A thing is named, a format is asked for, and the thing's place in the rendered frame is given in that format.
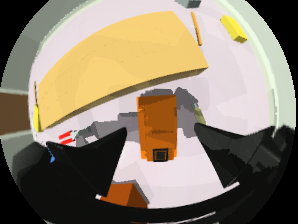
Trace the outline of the tan rectangular panel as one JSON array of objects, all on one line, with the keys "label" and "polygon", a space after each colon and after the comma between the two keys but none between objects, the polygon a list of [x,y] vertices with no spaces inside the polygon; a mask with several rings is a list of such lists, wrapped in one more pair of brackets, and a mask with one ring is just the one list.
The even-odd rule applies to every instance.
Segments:
[{"label": "tan rectangular panel", "polygon": [[85,37],[40,80],[41,131],[106,101],[200,75],[200,45],[173,11],[136,15]]}]

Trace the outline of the yellow rectangular block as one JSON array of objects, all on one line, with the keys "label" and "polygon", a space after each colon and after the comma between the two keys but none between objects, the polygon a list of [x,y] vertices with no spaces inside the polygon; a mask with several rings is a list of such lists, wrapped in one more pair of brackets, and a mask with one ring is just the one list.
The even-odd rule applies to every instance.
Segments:
[{"label": "yellow rectangular block", "polygon": [[227,18],[226,15],[223,15],[220,20],[222,26],[225,26],[227,32],[229,32],[229,35],[233,37],[233,40],[241,41],[241,44],[243,41],[247,40],[245,34],[243,34],[243,31],[241,30],[241,27],[238,26],[238,23],[235,22],[233,18]]},{"label": "yellow rectangular block", "polygon": [[39,104],[33,107],[33,119],[35,119],[35,128],[36,131],[41,133],[41,117],[39,116]]}]

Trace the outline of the awl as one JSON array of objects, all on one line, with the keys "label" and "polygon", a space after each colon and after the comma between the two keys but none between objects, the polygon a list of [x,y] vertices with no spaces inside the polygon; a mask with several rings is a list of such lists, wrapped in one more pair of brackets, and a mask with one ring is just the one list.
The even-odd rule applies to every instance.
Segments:
[{"label": "awl", "polygon": [[[189,95],[189,92],[188,92]],[[197,120],[198,120],[198,124],[206,124],[206,121],[204,119],[204,115],[202,115],[201,112],[201,108],[200,105],[198,105],[197,103],[194,103],[192,96],[189,95],[189,99],[192,100],[192,104],[190,104],[190,107],[192,107],[194,115],[196,115]]]}]

